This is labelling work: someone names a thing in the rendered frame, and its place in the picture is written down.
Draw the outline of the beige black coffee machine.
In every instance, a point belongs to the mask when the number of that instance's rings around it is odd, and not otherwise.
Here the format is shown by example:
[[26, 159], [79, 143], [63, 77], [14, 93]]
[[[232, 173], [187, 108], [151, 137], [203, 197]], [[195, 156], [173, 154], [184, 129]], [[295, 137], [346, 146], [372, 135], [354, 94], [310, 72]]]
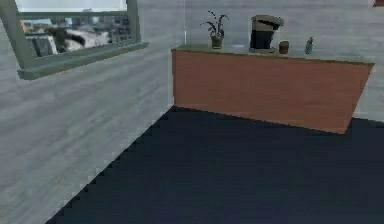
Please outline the beige black coffee machine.
[[255, 15], [251, 18], [252, 30], [249, 51], [251, 53], [274, 53], [271, 47], [274, 33], [284, 25], [284, 19], [271, 15]]

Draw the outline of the brown counter cabinet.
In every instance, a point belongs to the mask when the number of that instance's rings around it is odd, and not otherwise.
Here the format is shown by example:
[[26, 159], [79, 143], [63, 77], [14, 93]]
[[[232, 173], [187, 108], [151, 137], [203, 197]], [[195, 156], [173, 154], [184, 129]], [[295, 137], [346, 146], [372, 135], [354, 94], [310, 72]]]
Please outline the brown counter cabinet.
[[373, 67], [184, 45], [172, 50], [174, 104], [343, 134]]

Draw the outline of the grey-green framed window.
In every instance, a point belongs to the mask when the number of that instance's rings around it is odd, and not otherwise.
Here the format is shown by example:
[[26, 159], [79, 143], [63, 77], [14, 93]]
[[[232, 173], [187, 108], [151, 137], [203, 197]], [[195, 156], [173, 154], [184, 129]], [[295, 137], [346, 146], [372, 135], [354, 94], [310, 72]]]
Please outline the grey-green framed window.
[[22, 80], [35, 80], [148, 46], [139, 0], [0, 0]]

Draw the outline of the potted house plant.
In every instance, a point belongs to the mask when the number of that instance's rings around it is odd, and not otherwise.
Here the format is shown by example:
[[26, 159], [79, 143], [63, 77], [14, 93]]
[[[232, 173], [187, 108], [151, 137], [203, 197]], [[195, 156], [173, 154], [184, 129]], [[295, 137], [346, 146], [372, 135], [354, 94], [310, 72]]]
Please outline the potted house plant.
[[217, 17], [216, 14], [211, 10], [208, 10], [208, 13], [210, 13], [214, 18], [213, 21], [205, 21], [205, 24], [209, 26], [207, 31], [209, 32], [209, 37], [211, 39], [211, 48], [221, 49], [223, 39], [225, 37], [225, 31], [223, 30], [223, 19], [229, 19], [229, 17], [225, 14], [221, 14], [219, 17]]

